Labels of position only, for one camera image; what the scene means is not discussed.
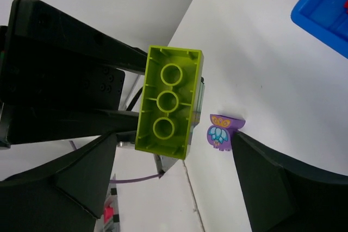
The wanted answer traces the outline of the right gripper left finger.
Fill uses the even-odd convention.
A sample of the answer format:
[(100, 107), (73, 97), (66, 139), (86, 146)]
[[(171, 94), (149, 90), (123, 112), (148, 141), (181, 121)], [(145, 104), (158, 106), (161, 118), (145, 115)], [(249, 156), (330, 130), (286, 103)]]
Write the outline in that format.
[(1, 231), (93, 231), (103, 214), (117, 137), (104, 134), (1, 181)]

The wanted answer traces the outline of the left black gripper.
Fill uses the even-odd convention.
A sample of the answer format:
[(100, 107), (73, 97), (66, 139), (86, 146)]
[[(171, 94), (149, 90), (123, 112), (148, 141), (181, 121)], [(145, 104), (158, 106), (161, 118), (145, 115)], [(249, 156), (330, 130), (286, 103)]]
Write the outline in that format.
[(116, 68), (145, 74), (146, 52), (41, 0), (13, 0), (9, 33), (6, 46), (1, 26), (2, 148), (136, 131), (137, 112), (110, 110), (125, 80)]

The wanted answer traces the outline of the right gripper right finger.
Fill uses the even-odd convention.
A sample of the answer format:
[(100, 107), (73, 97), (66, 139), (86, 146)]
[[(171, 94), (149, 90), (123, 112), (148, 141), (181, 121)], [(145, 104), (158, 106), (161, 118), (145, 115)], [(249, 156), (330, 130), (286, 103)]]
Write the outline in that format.
[(347, 176), (238, 132), (232, 152), (252, 231), (347, 231)]

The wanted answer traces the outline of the purple paw lego brick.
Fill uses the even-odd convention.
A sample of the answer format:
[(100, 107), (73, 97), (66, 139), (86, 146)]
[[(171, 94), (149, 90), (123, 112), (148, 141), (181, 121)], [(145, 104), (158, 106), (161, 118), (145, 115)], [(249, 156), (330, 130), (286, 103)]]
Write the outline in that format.
[(231, 151), (231, 136), (227, 129), (211, 126), (207, 131), (207, 140), (210, 145), (219, 151)]

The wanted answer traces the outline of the lime long lego brick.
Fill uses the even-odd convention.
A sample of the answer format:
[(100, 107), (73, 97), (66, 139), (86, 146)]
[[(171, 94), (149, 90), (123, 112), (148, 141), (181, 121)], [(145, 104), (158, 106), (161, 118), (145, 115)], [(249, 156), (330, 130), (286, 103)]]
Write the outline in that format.
[(135, 139), (139, 151), (184, 160), (199, 115), (204, 56), (198, 49), (150, 46)]

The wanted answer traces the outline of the blue divided plastic bin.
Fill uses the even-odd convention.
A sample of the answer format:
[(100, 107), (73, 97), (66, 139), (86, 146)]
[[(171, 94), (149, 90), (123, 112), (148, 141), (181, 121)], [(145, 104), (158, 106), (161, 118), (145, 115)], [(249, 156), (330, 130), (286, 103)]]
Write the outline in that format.
[(347, 58), (347, 0), (299, 0), (290, 18)]

